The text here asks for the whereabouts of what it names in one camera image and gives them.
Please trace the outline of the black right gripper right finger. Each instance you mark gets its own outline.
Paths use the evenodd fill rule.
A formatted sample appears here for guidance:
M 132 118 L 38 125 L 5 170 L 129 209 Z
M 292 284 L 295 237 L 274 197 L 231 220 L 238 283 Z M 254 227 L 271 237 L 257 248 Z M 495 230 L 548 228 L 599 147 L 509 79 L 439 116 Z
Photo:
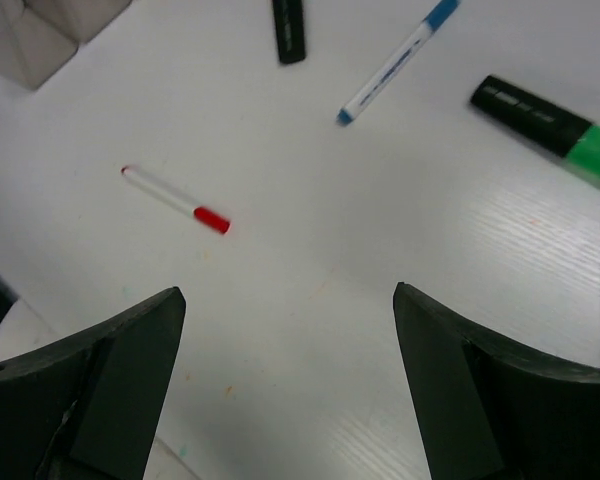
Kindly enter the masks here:
M 393 309 L 434 479 L 600 479 L 600 368 L 531 348 L 412 285 Z

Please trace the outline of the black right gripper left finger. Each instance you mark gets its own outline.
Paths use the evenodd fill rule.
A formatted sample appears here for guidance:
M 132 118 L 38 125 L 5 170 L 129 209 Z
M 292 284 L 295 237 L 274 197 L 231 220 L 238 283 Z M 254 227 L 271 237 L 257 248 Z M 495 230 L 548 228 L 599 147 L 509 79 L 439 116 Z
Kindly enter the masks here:
M 143 477 L 180 345 L 177 287 L 0 362 L 0 479 Z

